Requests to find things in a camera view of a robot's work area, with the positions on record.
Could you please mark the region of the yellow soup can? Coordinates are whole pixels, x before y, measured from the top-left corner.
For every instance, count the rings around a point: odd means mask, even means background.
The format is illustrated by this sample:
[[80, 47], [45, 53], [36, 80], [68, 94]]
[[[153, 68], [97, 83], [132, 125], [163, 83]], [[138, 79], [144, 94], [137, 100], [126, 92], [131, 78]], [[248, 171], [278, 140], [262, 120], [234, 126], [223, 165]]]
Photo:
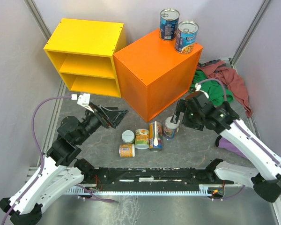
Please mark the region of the yellow soup can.
[[169, 140], [169, 139], [173, 139], [174, 136], [177, 134], [177, 132], [179, 131], [179, 123], [180, 121], [178, 121], [177, 124], [172, 123], [171, 122], [172, 117], [168, 117], [165, 120], [164, 123], [164, 127], [163, 127], [163, 136]]

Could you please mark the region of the blue Progresso soup can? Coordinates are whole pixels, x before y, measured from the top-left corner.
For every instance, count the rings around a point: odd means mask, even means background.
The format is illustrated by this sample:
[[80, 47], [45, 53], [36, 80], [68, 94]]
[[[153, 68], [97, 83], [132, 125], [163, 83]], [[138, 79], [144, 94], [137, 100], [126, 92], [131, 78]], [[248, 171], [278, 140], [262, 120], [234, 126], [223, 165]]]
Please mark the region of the blue Progresso soup can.
[[178, 24], [175, 49], [181, 54], [193, 51], [199, 26], [194, 21], [182, 21]]

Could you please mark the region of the dark blue soup can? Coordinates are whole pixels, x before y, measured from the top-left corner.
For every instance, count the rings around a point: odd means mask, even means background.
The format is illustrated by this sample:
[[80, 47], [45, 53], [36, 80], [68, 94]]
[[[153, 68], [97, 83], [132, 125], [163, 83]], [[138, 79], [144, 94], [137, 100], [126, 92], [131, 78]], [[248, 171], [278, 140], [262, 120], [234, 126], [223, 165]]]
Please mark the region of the dark blue soup can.
[[172, 41], [176, 38], [180, 13], [173, 8], [163, 9], [160, 12], [159, 36], [162, 40]]

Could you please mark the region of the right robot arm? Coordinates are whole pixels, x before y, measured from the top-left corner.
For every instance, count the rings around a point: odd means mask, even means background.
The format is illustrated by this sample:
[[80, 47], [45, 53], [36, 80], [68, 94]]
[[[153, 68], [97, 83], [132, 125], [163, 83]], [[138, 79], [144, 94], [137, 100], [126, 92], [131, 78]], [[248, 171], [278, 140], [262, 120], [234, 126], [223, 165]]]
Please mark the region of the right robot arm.
[[227, 101], [215, 107], [202, 91], [177, 102], [171, 122], [196, 130], [207, 128], [233, 144], [254, 168], [220, 162], [206, 170], [210, 183], [230, 180], [254, 189], [264, 200], [274, 203], [281, 196], [281, 157], [270, 150], [240, 119]]

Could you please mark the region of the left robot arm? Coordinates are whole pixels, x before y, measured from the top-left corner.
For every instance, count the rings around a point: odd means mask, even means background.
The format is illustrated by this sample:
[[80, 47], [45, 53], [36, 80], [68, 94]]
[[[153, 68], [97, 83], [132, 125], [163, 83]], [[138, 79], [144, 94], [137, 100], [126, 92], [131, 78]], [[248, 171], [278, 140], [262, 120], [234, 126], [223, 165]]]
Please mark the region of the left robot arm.
[[29, 181], [12, 197], [2, 198], [0, 208], [14, 225], [35, 225], [46, 209], [64, 192], [81, 182], [89, 183], [94, 166], [77, 159], [81, 146], [100, 127], [117, 128], [128, 110], [90, 103], [85, 118], [65, 117], [57, 139], [41, 159], [41, 165]]

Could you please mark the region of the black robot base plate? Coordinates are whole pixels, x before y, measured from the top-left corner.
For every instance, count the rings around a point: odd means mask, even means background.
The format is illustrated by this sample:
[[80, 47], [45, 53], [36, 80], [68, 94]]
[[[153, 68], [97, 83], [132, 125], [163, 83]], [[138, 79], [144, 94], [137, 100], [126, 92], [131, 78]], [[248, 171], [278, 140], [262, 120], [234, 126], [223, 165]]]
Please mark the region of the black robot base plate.
[[197, 191], [199, 185], [233, 184], [210, 169], [195, 168], [98, 168], [82, 181], [100, 191]]

